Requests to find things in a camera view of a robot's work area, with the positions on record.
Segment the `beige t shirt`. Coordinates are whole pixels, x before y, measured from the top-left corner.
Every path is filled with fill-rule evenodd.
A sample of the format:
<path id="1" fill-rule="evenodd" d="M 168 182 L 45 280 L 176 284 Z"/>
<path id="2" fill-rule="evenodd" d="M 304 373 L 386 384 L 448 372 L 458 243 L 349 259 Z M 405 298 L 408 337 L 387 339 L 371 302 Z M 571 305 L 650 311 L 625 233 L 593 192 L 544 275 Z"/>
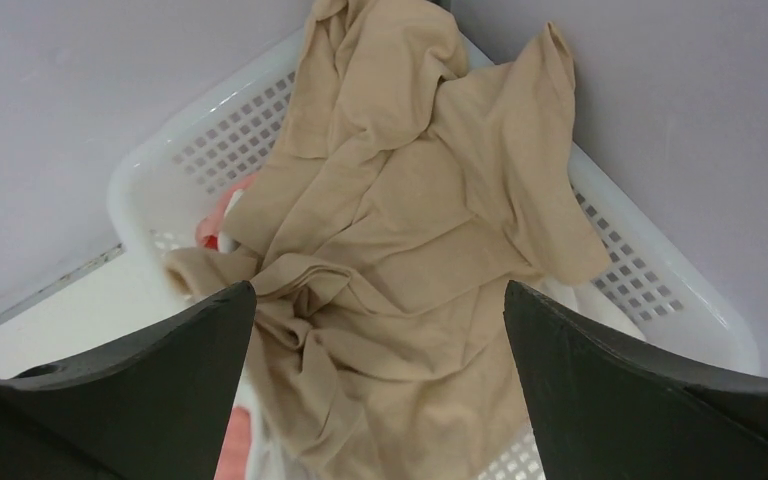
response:
<path id="1" fill-rule="evenodd" d="M 574 60 L 545 26 L 473 69 L 428 1 L 317 1 L 280 135 L 230 253 L 165 260 L 196 298 L 249 281 L 246 367 L 322 479 L 473 479 L 525 424 L 509 281 L 610 263 L 568 178 Z"/>

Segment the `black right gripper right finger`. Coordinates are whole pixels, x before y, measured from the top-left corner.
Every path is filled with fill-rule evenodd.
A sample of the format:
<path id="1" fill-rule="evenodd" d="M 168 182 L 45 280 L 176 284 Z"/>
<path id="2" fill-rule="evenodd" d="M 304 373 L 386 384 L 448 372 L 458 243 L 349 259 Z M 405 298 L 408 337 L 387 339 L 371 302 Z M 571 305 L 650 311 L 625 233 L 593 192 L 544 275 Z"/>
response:
<path id="1" fill-rule="evenodd" d="M 522 283 L 504 323 L 549 479 L 768 479 L 768 378 L 707 365 Z"/>

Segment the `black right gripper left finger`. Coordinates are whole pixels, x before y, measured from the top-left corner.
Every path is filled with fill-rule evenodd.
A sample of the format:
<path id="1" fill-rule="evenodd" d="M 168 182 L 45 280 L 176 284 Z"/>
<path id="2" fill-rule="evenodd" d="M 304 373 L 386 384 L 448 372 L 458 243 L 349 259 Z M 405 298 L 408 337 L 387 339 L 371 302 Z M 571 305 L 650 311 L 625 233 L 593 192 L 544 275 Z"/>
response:
<path id="1" fill-rule="evenodd" d="M 154 325 L 0 379 L 0 479 L 210 479 L 256 295 L 240 282 Z"/>

